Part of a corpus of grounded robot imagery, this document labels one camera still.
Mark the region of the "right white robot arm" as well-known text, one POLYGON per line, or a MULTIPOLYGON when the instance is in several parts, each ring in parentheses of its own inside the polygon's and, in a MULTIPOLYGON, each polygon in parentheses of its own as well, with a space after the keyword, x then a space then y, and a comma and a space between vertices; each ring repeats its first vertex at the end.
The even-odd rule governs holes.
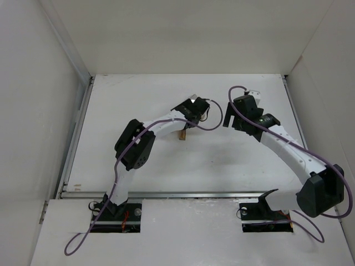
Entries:
POLYGON ((271 210, 301 210, 315 218, 344 200, 343 170, 307 153, 278 119, 257 106, 252 95, 230 99, 223 126, 254 137, 273 151, 298 178, 297 188, 285 191, 273 188, 265 193, 266 204, 271 210))

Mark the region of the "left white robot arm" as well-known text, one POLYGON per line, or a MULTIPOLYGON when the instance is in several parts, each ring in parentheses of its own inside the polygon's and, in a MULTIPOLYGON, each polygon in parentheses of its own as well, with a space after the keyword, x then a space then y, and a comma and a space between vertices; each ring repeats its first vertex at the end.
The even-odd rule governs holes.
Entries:
POLYGON ((114 146, 115 177, 113 187, 102 200, 104 212, 113 218, 118 218, 124 212, 135 171, 147 163, 156 139, 175 131, 197 127, 209 108, 207 99, 194 95, 157 119, 146 122, 132 119, 114 146))

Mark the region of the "dark striped wood block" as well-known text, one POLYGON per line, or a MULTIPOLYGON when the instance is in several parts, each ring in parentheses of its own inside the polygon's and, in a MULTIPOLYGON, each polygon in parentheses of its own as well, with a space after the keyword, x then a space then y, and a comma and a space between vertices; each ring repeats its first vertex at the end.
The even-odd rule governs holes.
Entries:
POLYGON ((186 140, 186 130, 179 131, 178 137, 179 137, 180 141, 185 141, 186 140))

